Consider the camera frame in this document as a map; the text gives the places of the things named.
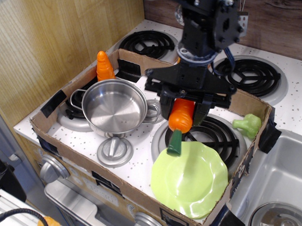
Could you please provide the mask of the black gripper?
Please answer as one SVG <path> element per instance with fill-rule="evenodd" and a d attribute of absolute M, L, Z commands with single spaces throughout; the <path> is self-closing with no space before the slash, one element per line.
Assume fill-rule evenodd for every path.
<path fill-rule="evenodd" d="M 192 126 L 200 126 L 215 106 L 228 108 L 237 88 L 210 70 L 182 71 L 180 65 L 146 70 L 145 89 L 160 97 L 161 113 L 168 120 L 176 99 L 195 102 Z"/>

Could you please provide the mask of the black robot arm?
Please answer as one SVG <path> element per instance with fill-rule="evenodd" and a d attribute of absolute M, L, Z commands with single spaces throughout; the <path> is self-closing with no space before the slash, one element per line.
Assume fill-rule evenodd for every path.
<path fill-rule="evenodd" d="M 200 125 L 209 110 L 229 108 L 237 88 L 209 70 L 219 52 L 224 51 L 235 67 L 231 44 L 239 41 L 243 28 L 238 23 L 239 0 L 172 0 L 181 5 L 184 22 L 182 38 L 176 46 L 178 64 L 146 70 L 146 90 L 160 97 L 162 116 L 169 119 L 177 98 L 195 102 L 193 125 Z"/>

